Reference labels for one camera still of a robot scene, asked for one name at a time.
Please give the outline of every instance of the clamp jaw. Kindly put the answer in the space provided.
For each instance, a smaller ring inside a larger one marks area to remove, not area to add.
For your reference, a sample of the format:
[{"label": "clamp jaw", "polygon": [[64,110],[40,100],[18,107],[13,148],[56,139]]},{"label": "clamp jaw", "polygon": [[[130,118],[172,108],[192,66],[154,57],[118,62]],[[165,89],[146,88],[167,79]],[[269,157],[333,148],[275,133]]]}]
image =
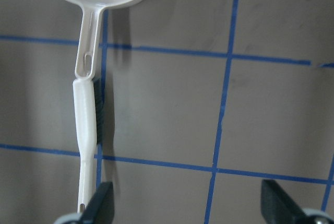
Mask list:
[{"label": "clamp jaw", "polygon": [[274,180],[262,180],[261,213],[267,224],[334,224],[323,211],[301,209]]},{"label": "clamp jaw", "polygon": [[59,217],[54,224],[111,224],[114,218],[112,182],[103,182],[92,196],[83,213]]}]

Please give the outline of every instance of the scrub brush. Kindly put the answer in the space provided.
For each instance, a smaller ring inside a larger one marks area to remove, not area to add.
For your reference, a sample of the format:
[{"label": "scrub brush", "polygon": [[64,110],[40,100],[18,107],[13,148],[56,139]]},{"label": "scrub brush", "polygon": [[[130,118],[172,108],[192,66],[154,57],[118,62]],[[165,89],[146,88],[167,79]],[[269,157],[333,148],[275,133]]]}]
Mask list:
[{"label": "scrub brush", "polygon": [[97,143],[102,139],[103,102],[100,79],[75,79],[73,94],[80,152],[78,212],[83,212],[92,196],[94,153]]}]

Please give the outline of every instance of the measuring cup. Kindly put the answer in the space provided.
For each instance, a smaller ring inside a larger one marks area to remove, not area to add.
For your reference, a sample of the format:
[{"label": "measuring cup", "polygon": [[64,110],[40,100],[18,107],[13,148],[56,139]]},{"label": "measuring cup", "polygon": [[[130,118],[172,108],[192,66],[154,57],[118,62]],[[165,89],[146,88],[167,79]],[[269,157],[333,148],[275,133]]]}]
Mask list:
[{"label": "measuring cup", "polygon": [[92,196],[93,158],[96,149],[96,116],[92,78],[96,71],[102,12],[131,6],[141,0],[66,0],[82,9],[83,17],[73,82],[76,129],[80,151],[78,212]]}]

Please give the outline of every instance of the gray wall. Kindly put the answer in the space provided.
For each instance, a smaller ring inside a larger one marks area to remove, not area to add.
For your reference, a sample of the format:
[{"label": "gray wall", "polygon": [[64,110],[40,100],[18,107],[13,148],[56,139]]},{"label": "gray wall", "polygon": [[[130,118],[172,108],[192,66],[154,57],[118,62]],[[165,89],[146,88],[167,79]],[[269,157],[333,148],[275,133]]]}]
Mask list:
[{"label": "gray wall", "polygon": [[[114,182],[114,223],[264,223],[262,178],[334,215],[333,1],[144,0],[104,15],[96,167]],[[63,0],[0,0],[0,223],[76,211],[80,21]]]}]

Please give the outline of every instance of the grid lines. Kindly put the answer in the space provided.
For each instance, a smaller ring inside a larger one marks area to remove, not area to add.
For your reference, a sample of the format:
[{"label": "grid lines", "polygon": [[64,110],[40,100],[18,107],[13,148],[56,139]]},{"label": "grid lines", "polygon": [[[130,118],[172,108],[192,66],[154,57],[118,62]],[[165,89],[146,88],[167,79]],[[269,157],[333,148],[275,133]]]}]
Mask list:
[{"label": "grid lines", "polygon": [[[211,167],[196,166],[192,164],[183,164],[183,163],[174,163],[174,162],[165,162],[165,161],[158,161],[158,160],[146,160],[146,159],[135,159],[135,158],[129,158],[129,157],[103,155],[103,152],[102,152],[103,147],[102,147],[102,143],[100,143],[98,144],[98,152],[94,156],[94,158],[97,159],[96,187],[98,187],[99,184],[101,183],[102,160],[108,160],[108,161],[128,162],[128,163],[135,163],[135,164],[144,164],[148,166],[160,166],[160,167],[166,167],[166,168],[187,169],[187,170],[211,173],[212,177],[210,179],[209,188],[208,188],[208,197],[207,197],[207,204],[206,204],[206,209],[205,209],[204,224],[209,224],[210,222],[211,205],[212,205],[212,199],[214,195],[214,185],[215,185],[217,173],[325,185],[326,189],[324,192],[321,209],[323,211],[326,210],[331,187],[334,185],[334,181],[333,181],[334,156],[331,162],[328,179],[305,178],[305,177],[300,177],[300,176],[261,173],[261,172],[254,172],[254,171],[242,171],[242,170],[233,170],[233,169],[226,169],[226,168],[218,167],[219,151],[222,146],[222,143],[221,143],[222,134],[223,134],[222,124],[223,124],[223,119],[224,119],[224,114],[225,114],[226,102],[228,99],[229,80],[230,80],[230,73],[231,73],[231,67],[232,67],[233,60],[271,62],[271,63],[281,63],[281,64],[288,64],[288,65],[304,65],[304,66],[312,65],[312,61],[310,60],[294,60],[291,58],[284,58],[284,57],[257,56],[257,55],[233,53],[237,12],[238,12],[238,0],[233,0],[228,51],[226,53],[200,51],[200,50],[174,49],[174,48],[160,48],[156,46],[146,46],[146,45],[133,46],[130,44],[108,43],[108,11],[106,10],[104,12],[103,25],[102,25],[102,30],[103,30],[102,43],[99,45],[99,47],[102,49],[101,87],[102,87],[103,102],[104,102],[104,94],[105,94],[104,90],[105,90],[105,83],[106,83],[106,59],[107,59],[108,49],[123,49],[123,50],[129,50],[129,51],[155,52],[155,53],[164,53],[164,54],[179,54],[179,55],[200,56],[200,57],[209,57],[209,58],[224,58],[226,59],[226,66],[225,66],[225,71],[224,71],[221,104],[220,104],[220,111],[219,111],[219,117],[218,117],[218,123],[217,123],[217,133],[216,133],[216,140],[215,140],[215,145],[214,145],[214,152],[213,152]],[[0,40],[1,41],[38,43],[38,44],[60,44],[60,45],[72,45],[72,46],[78,45],[78,41],[76,40],[21,37],[21,36],[10,36],[10,35],[0,35]],[[334,68],[334,64],[324,63],[324,64],[319,65],[318,67]],[[0,148],[7,149],[7,150],[16,150],[16,151],[38,152],[38,153],[50,154],[50,155],[64,155],[64,156],[80,157],[79,152],[57,150],[57,149],[26,147],[26,146],[8,145],[8,144],[1,144],[1,143],[0,143]]]}]

